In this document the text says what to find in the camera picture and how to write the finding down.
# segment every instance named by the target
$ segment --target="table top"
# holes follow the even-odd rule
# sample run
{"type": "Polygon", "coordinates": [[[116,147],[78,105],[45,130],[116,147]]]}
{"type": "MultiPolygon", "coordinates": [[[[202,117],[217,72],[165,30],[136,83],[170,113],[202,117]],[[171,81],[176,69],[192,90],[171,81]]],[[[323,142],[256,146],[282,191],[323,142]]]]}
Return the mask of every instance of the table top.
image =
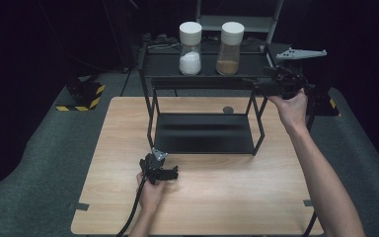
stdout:
{"type": "MultiPolygon", "coordinates": [[[[162,112],[243,113],[249,98],[159,98],[162,112]]],[[[144,98],[113,98],[83,187],[71,230],[75,234],[116,234],[135,199],[139,160],[150,152],[144,98]]],[[[259,130],[250,115],[253,140],[259,130]]],[[[166,187],[151,234],[301,234],[313,207],[301,167],[276,107],[263,114],[265,140],[249,154],[170,154],[165,169],[179,166],[179,178],[166,187]]],[[[139,209],[129,229],[137,218],[139,209]]],[[[312,234],[321,234],[319,221],[312,234]]]]}

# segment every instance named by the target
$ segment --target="black cable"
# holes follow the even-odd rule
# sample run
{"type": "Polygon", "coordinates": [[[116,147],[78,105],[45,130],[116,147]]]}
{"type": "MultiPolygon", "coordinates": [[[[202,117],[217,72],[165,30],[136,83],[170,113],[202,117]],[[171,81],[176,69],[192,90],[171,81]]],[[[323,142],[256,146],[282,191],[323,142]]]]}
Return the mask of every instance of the black cable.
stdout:
{"type": "Polygon", "coordinates": [[[131,6],[133,6],[135,10],[139,10],[137,4],[135,2],[133,2],[133,0],[128,0],[128,3],[130,3],[131,6]]]}
{"type": "Polygon", "coordinates": [[[110,29],[111,29],[112,34],[113,34],[113,38],[114,38],[114,41],[115,41],[116,51],[118,52],[118,55],[119,55],[119,60],[121,60],[121,62],[124,62],[124,58],[121,57],[121,50],[118,47],[118,40],[116,39],[116,36],[115,36],[115,30],[113,28],[113,23],[112,23],[112,20],[110,18],[110,14],[109,14],[109,11],[107,9],[107,4],[106,4],[105,0],[103,0],[103,5],[104,5],[104,10],[106,11],[107,19],[109,20],[109,23],[110,23],[110,29]]]}
{"type": "Polygon", "coordinates": [[[125,78],[124,86],[122,87],[122,90],[121,90],[121,92],[119,93],[119,95],[120,95],[121,97],[122,97],[122,93],[124,93],[125,87],[127,86],[128,78],[130,78],[131,69],[132,69],[132,68],[129,68],[129,69],[128,69],[128,75],[127,75],[127,78],[125,78]]]}
{"type": "Polygon", "coordinates": [[[45,10],[44,10],[44,7],[41,5],[41,2],[40,2],[40,1],[38,1],[38,6],[39,6],[39,8],[41,9],[42,14],[44,15],[45,20],[46,20],[48,26],[50,27],[50,30],[53,32],[54,37],[55,37],[56,40],[57,40],[57,43],[59,44],[61,50],[63,51],[63,53],[64,53],[66,56],[68,56],[68,57],[72,58],[73,60],[75,60],[75,61],[77,61],[77,62],[79,62],[79,63],[82,63],[82,64],[84,64],[84,65],[86,65],[86,66],[92,67],[92,68],[94,68],[94,69],[98,69],[98,70],[102,70],[102,71],[107,71],[107,72],[116,72],[115,70],[108,70],[107,68],[103,68],[103,67],[99,67],[99,66],[96,66],[96,65],[92,65],[92,64],[90,64],[90,63],[87,63],[87,62],[85,62],[85,61],[83,61],[83,60],[81,60],[81,59],[79,59],[79,58],[73,56],[73,55],[70,54],[69,52],[67,52],[67,50],[64,48],[63,44],[61,43],[61,40],[60,40],[60,38],[59,38],[59,36],[58,36],[58,34],[57,34],[57,32],[56,32],[56,30],[55,30],[53,24],[51,23],[50,18],[49,18],[48,15],[46,14],[46,12],[45,12],[45,10]]]}
{"type": "Polygon", "coordinates": [[[176,38],[167,38],[165,34],[160,34],[155,39],[149,41],[147,48],[162,49],[172,47],[177,51],[181,51],[180,45],[176,38]]]}
{"type": "Polygon", "coordinates": [[[224,0],[221,0],[221,2],[218,4],[216,10],[214,11],[213,15],[217,15],[218,10],[221,8],[221,5],[223,5],[224,0]]]}
{"type": "Polygon", "coordinates": [[[316,110],[316,102],[315,102],[315,99],[316,97],[314,95],[309,95],[309,119],[307,120],[307,130],[309,130],[309,132],[312,130],[312,125],[313,125],[313,122],[315,121],[315,116],[316,116],[316,113],[315,113],[315,110],[316,110]]]}
{"type": "Polygon", "coordinates": [[[128,226],[130,225],[131,220],[133,220],[134,214],[135,214],[136,209],[137,209],[138,201],[140,200],[141,192],[143,191],[144,183],[146,183],[146,181],[147,181],[147,177],[143,176],[143,180],[141,181],[141,183],[138,187],[136,199],[134,200],[134,205],[133,205],[133,209],[130,213],[130,216],[128,217],[128,220],[125,223],[124,227],[122,227],[122,229],[118,232],[117,235],[115,235],[115,237],[122,236],[124,234],[124,232],[127,230],[128,226]]]}

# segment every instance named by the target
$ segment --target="black stand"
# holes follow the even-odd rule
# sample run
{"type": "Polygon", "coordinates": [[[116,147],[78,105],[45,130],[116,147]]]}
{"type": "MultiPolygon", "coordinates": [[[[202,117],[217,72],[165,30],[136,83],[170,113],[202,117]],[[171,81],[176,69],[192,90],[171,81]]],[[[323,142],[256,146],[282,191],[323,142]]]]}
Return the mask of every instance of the black stand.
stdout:
{"type": "Polygon", "coordinates": [[[267,99],[261,107],[256,94],[245,79],[255,80],[269,67],[266,57],[258,53],[241,54],[239,72],[234,76],[222,76],[215,71],[217,53],[204,53],[201,71],[196,76],[184,76],[179,71],[179,55],[176,53],[148,53],[144,45],[139,54],[139,74],[149,114],[147,137],[150,147],[168,153],[230,153],[256,155],[265,138],[261,116],[267,99]],[[146,80],[151,84],[152,102],[146,80]],[[225,110],[223,114],[162,113],[157,98],[158,90],[225,89],[251,91],[247,108],[242,114],[225,110]],[[248,114],[254,106],[261,136],[254,144],[248,114]],[[156,116],[156,133],[152,127],[156,116]]]}

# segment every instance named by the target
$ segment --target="plastic container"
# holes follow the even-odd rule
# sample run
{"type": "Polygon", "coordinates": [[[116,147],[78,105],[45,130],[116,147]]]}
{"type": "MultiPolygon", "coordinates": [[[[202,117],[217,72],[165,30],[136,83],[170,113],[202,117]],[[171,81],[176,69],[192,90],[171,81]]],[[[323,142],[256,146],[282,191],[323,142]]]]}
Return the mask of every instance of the plastic container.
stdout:
{"type": "Polygon", "coordinates": [[[221,75],[234,75],[239,70],[240,44],[245,27],[236,22],[223,24],[221,44],[218,51],[216,70],[221,75]]]}
{"type": "Polygon", "coordinates": [[[202,26],[195,22],[180,25],[180,71],[184,75],[196,75],[201,70],[202,26]]]}

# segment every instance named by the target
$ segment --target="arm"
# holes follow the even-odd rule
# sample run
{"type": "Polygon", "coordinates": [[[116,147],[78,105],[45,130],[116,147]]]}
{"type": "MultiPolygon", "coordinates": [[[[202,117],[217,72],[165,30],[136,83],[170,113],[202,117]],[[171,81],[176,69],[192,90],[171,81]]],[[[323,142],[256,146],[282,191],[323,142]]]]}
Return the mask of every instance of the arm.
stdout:
{"type": "Polygon", "coordinates": [[[269,97],[293,143],[313,206],[327,236],[365,236],[358,213],[337,173],[306,127],[307,96],[303,90],[290,100],[269,97]]]}
{"type": "MultiPolygon", "coordinates": [[[[137,175],[137,183],[140,185],[143,180],[143,173],[137,175]]],[[[130,231],[129,237],[148,236],[149,230],[153,222],[153,218],[162,200],[163,190],[166,182],[161,181],[156,186],[146,182],[140,197],[141,210],[137,220],[130,231]]]]}

